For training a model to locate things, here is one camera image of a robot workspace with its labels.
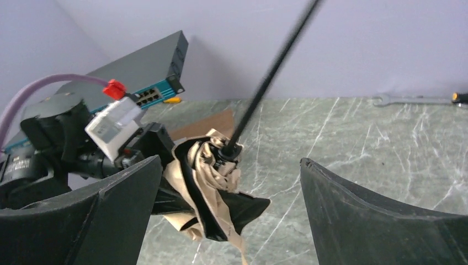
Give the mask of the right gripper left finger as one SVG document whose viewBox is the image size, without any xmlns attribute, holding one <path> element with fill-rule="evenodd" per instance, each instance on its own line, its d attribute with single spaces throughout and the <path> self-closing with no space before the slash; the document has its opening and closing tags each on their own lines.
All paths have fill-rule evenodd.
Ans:
<svg viewBox="0 0 468 265">
<path fill-rule="evenodd" d="M 136 264 L 161 177 L 152 156 L 80 189 L 1 210 L 1 263 Z"/>
</svg>

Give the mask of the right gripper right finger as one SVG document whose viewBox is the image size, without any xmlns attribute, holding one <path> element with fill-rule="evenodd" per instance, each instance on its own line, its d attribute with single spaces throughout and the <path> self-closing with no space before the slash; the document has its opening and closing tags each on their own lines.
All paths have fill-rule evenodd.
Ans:
<svg viewBox="0 0 468 265">
<path fill-rule="evenodd" d="M 300 181 L 320 264 L 466 264 L 467 216 L 409 205 L 303 158 Z"/>
</svg>

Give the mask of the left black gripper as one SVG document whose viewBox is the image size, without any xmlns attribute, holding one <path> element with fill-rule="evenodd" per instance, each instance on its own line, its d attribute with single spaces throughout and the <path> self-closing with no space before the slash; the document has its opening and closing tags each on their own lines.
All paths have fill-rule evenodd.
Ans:
<svg viewBox="0 0 468 265">
<path fill-rule="evenodd" d="M 174 142 L 164 125 L 141 122 L 111 162 L 85 132 L 97 114 L 75 93 L 25 108 L 20 127 L 29 144 L 11 150 L 1 163 L 1 208 L 21 209 L 69 192 L 70 173 L 104 179 L 154 155 L 163 166 L 170 163 Z"/>
</svg>

